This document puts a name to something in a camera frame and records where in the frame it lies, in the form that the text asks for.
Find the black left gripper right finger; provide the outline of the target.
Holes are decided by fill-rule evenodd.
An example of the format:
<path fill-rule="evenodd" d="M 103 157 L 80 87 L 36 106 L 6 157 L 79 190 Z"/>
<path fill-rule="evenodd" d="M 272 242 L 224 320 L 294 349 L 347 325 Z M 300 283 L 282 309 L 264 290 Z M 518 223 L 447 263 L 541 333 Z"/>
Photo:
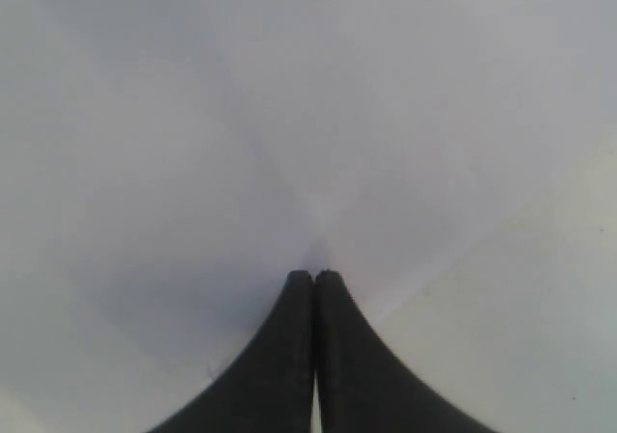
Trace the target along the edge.
<path fill-rule="evenodd" d="M 324 432 L 490 432 L 428 387 L 381 340 L 342 276 L 314 281 L 314 356 Z"/>

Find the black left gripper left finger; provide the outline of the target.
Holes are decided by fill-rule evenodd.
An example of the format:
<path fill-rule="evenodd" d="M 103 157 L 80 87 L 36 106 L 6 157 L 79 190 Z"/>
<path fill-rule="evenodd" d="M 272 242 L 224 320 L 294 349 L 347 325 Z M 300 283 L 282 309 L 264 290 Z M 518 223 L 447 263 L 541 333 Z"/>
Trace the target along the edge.
<path fill-rule="evenodd" d="M 313 286 L 309 272 L 290 272 L 275 305 L 241 354 L 208 388 L 152 430 L 309 432 Z"/>

